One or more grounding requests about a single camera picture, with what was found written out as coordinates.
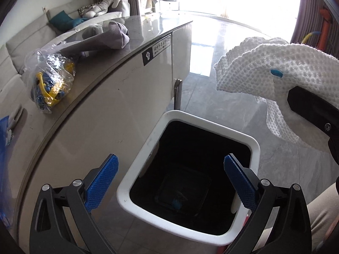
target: countertop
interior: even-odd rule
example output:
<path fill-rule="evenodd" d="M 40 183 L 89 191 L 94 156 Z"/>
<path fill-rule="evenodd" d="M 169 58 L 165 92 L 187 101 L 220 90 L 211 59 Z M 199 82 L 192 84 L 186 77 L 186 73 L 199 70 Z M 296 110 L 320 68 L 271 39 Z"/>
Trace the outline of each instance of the countertop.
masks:
<path fill-rule="evenodd" d="M 103 50 L 84 58 L 76 65 L 76 75 L 69 94 L 52 108 L 52 114 L 43 114 L 29 99 L 28 91 L 20 89 L 16 104 L 23 106 L 23 115 L 14 129 L 14 139 L 8 148 L 8 179 L 14 206 L 13 228 L 17 236 L 18 216 L 25 188 L 48 141 L 76 105 L 108 74 L 150 43 L 175 29 L 190 23 L 187 16 L 167 17 L 159 13 L 119 18 L 128 29 L 129 43 L 122 50 Z M 73 40 L 80 40 L 81 31 Z"/>

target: black bin liner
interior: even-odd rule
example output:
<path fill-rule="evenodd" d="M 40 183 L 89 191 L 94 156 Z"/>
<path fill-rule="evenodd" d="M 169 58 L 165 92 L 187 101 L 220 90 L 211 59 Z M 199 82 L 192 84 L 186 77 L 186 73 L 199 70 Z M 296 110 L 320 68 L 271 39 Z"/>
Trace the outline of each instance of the black bin liner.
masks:
<path fill-rule="evenodd" d="M 136 205 L 172 223 L 222 235 L 235 217 L 231 213 L 235 189 L 223 169 L 230 153 L 249 167 L 251 151 L 245 144 L 181 121 L 170 122 L 129 196 Z"/>

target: gray cloth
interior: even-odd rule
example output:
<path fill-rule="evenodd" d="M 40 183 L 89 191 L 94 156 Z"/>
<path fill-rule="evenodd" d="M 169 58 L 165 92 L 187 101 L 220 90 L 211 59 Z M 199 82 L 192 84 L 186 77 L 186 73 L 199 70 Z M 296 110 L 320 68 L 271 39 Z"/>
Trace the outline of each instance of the gray cloth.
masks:
<path fill-rule="evenodd" d="M 103 49 L 121 50 L 128 42 L 129 37 L 127 36 L 127 28 L 123 24 L 111 21 L 108 24 L 107 31 L 83 41 L 72 42 L 72 45 L 62 48 L 60 52 L 67 55 Z"/>
<path fill-rule="evenodd" d="M 102 26 L 99 24 L 92 24 L 89 25 L 87 28 L 84 29 L 82 33 L 82 38 L 85 40 L 87 38 L 93 37 L 95 35 L 99 35 L 103 33 Z"/>

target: patterned pillow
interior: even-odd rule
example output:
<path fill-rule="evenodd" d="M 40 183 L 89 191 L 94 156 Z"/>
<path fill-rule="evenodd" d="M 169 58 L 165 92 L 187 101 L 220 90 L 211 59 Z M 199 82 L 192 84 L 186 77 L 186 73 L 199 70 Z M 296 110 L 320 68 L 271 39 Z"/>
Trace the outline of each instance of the patterned pillow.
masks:
<path fill-rule="evenodd" d="M 82 18 L 84 16 L 84 14 L 89 10 L 91 9 L 93 6 L 97 5 L 99 3 L 95 3 L 95 4 L 91 4 L 91 5 L 88 5 L 88 6 L 84 6 L 82 8 L 79 8 L 78 9 L 78 12 L 79 12 L 79 15 L 80 17 Z"/>

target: white bin rim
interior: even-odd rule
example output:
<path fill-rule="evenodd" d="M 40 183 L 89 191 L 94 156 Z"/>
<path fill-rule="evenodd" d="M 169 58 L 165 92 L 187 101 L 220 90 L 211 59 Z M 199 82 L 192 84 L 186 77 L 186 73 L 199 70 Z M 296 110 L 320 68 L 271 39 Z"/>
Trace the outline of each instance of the white bin rim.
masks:
<path fill-rule="evenodd" d="M 139 176 L 143 166 L 147 162 L 147 159 L 153 149 L 155 148 L 157 142 L 162 136 L 163 131 L 166 129 L 167 125 L 172 121 L 182 121 L 184 123 L 196 126 L 198 128 L 219 134 L 221 136 L 233 139 L 240 143 L 245 144 L 250 148 L 251 158 L 250 158 L 250 169 L 253 170 L 255 174 L 258 173 L 259 159 L 260 159 L 260 147 L 257 141 L 246 134 L 235 131 L 233 129 L 224 127 L 222 125 L 213 123 L 206 119 L 182 112 L 182 111 L 169 111 L 162 115 L 155 128 L 151 132 L 150 136 L 146 140 L 145 144 L 141 148 L 140 152 L 133 161 L 131 167 L 127 171 L 123 180 L 121 181 L 118 190 L 117 190 L 117 200 L 119 205 L 126 210 L 128 213 L 136 216 L 137 218 L 158 227 L 164 231 L 172 233 L 174 235 L 194 240 L 201 243 L 212 244 L 215 246 L 224 246 L 230 244 L 235 237 L 238 235 L 240 230 L 243 227 L 245 222 L 248 209 L 246 209 L 242 204 L 238 208 L 238 211 L 235 215 L 233 223 L 230 229 L 223 235 L 211 235 L 195 231 L 177 224 L 174 224 L 170 221 L 167 221 L 163 218 L 160 218 L 143 208 L 137 206 L 132 202 L 129 197 L 130 189 L 132 188 L 135 180 Z"/>

